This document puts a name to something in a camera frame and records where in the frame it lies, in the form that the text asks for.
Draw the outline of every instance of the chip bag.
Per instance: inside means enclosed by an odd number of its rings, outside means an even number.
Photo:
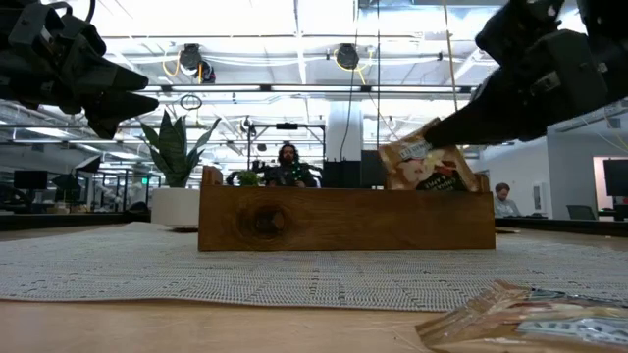
[[[628,352],[628,306],[497,281],[416,331],[440,353]]]
[[[380,146],[389,189],[479,190],[475,176],[455,146],[432,149],[423,137],[439,121],[434,119],[401,140]]]

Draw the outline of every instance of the white planter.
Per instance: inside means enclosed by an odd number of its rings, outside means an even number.
[[[151,223],[170,227],[198,227],[200,190],[155,189],[151,206]]]

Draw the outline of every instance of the white mesh mat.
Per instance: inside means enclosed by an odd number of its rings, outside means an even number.
[[[624,252],[500,237],[497,250],[204,252],[196,234],[132,224],[0,242],[0,299],[183,299],[448,311],[495,279],[622,299]]]

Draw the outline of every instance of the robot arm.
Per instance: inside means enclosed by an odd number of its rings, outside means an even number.
[[[430,128],[434,147],[528,141],[628,95],[623,2],[579,0],[589,35],[558,29],[564,0],[510,0],[476,37],[500,67],[467,106]]]
[[[96,28],[72,16],[67,4],[60,18],[59,4],[2,1],[0,99],[29,109],[58,106],[66,114],[84,109],[96,134],[111,139],[120,122],[157,109],[159,102],[130,93],[146,87],[148,78],[103,59],[107,48]]]

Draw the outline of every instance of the wooden table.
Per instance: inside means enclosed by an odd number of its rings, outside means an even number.
[[[38,230],[34,236],[70,231]],[[0,234],[31,237],[24,231]],[[529,230],[500,236],[628,251],[628,239],[614,237]],[[428,352],[414,327],[438,315],[175,301],[0,301],[0,352]]]

